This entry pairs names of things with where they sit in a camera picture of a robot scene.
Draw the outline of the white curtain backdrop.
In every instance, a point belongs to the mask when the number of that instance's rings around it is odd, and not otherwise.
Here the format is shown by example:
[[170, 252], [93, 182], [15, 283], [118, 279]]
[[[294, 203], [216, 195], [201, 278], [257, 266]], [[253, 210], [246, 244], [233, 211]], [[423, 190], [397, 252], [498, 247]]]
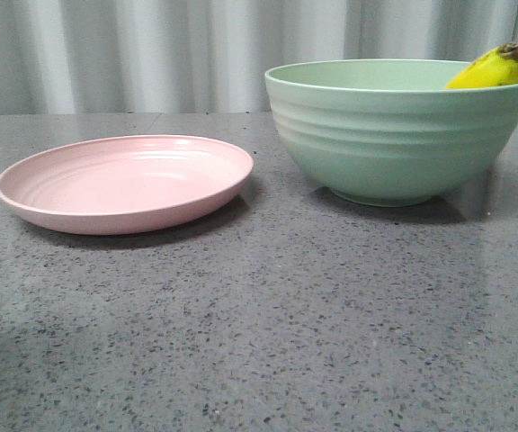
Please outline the white curtain backdrop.
[[263, 111], [279, 65], [507, 41], [518, 1], [0, 1], [0, 114]]

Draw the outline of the yellow banana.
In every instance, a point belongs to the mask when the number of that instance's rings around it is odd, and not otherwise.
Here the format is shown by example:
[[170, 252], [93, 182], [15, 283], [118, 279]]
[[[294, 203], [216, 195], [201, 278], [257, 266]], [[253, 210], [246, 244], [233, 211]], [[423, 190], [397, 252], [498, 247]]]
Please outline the yellow banana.
[[509, 86], [518, 84], [518, 43], [497, 46], [463, 68], [446, 89]]

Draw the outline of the green ribbed bowl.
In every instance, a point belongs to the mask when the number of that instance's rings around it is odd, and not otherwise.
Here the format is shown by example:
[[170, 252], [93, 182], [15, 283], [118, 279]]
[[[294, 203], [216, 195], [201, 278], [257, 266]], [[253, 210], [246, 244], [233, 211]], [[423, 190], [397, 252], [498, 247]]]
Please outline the green ribbed bowl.
[[460, 61], [346, 59], [265, 73], [281, 143], [338, 196], [424, 202], [493, 165], [518, 124], [518, 84], [450, 89]]

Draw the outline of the pink plate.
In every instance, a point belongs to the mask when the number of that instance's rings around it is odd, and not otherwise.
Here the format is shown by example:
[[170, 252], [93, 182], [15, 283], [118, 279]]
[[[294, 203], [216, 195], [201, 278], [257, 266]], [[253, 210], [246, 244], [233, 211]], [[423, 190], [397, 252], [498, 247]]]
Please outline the pink plate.
[[135, 135], [43, 151], [0, 175], [0, 198], [22, 219], [73, 234], [120, 235], [194, 221], [230, 202], [254, 161], [197, 136]]

